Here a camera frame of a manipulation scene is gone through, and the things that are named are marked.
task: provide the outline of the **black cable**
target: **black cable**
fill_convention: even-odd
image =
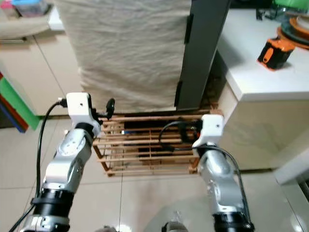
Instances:
[[[36,176],[36,190],[35,190],[35,197],[38,197],[40,195],[41,191],[41,149],[42,149],[42,138],[43,138],[43,132],[45,128],[46,121],[48,119],[48,116],[50,112],[57,106],[57,105],[62,105],[64,107],[66,103],[65,99],[62,99],[60,101],[55,102],[46,112],[45,117],[43,119],[41,129],[40,129],[40,134],[39,134],[39,141],[38,141],[38,150],[37,150],[37,165],[36,165],[36,171],[37,171],[37,176]],[[25,219],[25,217],[32,211],[34,208],[34,205],[31,205],[29,209],[23,213],[23,215],[17,220],[17,222],[11,227],[9,232],[13,232],[18,225]]]
[[[194,126],[195,123],[194,122],[187,122],[187,121],[173,121],[173,122],[170,122],[168,124],[166,124],[163,129],[160,131],[160,134],[159,134],[159,144],[166,150],[168,151],[190,151],[192,150],[191,147],[183,147],[183,148],[178,148],[178,147],[173,147],[169,144],[164,144],[163,142],[161,142],[161,137],[162,137],[162,134],[163,132],[165,132],[170,126],[175,126],[175,125],[178,125],[178,124],[186,124],[188,126]]]
[[[38,141],[38,150],[37,150],[37,178],[36,178],[36,189],[35,189],[35,197],[38,197],[41,191],[41,148],[42,148],[42,138],[43,132],[45,128],[46,121],[50,112],[57,106],[60,105],[60,102],[55,102],[46,112],[45,117],[43,119],[41,130],[39,134],[39,141]]]
[[[13,232],[17,227],[18,225],[25,219],[25,217],[31,212],[31,210],[34,208],[34,205],[31,205],[29,207],[29,209],[24,212],[24,214],[18,219],[18,221],[12,226],[12,228],[9,230],[9,232]]]
[[[240,187],[240,191],[241,191],[242,198],[243,198],[243,204],[244,204],[245,213],[246,213],[246,216],[247,216],[248,223],[251,223],[251,217],[250,217],[250,213],[249,213],[248,201],[247,201],[247,197],[246,197],[246,194],[245,194],[245,190],[244,190],[244,186],[243,186],[243,182],[242,182],[242,178],[241,178],[240,169],[239,169],[239,166],[237,164],[237,161],[235,160],[235,158],[230,153],[228,153],[227,151],[225,151],[222,148],[219,148],[219,147],[216,147],[216,146],[210,146],[210,145],[207,145],[207,144],[203,144],[203,145],[196,146],[196,147],[178,148],[178,147],[173,147],[173,146],[171,146],[169,144],[164,144],[164,143],[161,142],[161,137],[162,137],[162,134],[163,134],[164,131],[166,131],[170,126],[175,126],[175,125],[178,125],[178,124],[181,124],[181,123],[184,123],[186,125],[194,125],[193,122],[186,122],[186,121],[174,121],[174,122],[168,123],[165,127],[163,127],[163,129],[161,130],[161,132],[159,134],[159,139],[158,139],[159,140],[159,144],[164,149],[166,149],[168,151],[189,151],[189,150],[192,150],[192,149],[206,148],[206,149],[212,149],[212,150],[220,151],[223,154],[225,154],[226,156],[228,156],[230,158],[230,160],[233,162],[233,165],[234,165],[234,167],[236,169],[236,174],[238,176],[238,181],[239,181],[239,187]]]

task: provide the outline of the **black connector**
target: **black connector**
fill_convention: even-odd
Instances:
[[[73,203],[74,193],[65,190],[43,189],[39,197],[32,198],[33,214],[67,218]]]
[[[61,105],[63,108],[67,108],[68,107],[67,99],[61,98],[61,99],[59,99],[58,102],[59,102],[59,105]]]
[[[216,232],[253,232],[254,225],[240,212],[212,215]]]

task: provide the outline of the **wooden rack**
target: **wooden rack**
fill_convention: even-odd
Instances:
[[[102,119],[102,136],[93,142],[98,162],[101,163],[108,176],[115,174],[196,173],[198,156],[193,155],[191,150],[165,151],[158,143],[158,136],[167,122],[177,120],[179,117],[189,121],[201,119],[204,113],[205,111],[195,115],[113,116],[109,121]],[[221,112],[213,110],[208,113]],[[160,121],[161,125],[141,126],[151,125],[152,121],[156,122],[156,125]],[[191,146],[181,143],[177,127],[170,127],[163,134],[162,142],[175,147]]]

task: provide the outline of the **white cabinet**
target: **white cabinet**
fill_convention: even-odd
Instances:
[[[62,92],[82,91],[75,54],[65,32],[49,30],[34,37]]]
[[[280,167],[308,146],[309,101],[235,103],[229,90],[227,85],[219,100],[226,117],[219,145],[241,169]]]
[[[64,96],[32,36],[24,43],[0,45],[0,70],[37,115],[44,115]],[[66,110],[56,108],[52,114],[66,114]]]

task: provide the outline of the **orange power tool battery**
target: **orange power tool battery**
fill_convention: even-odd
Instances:
[[[292,43],[278,37],[268,39],[257,61],[272,71],[280,69],[294,48]]]

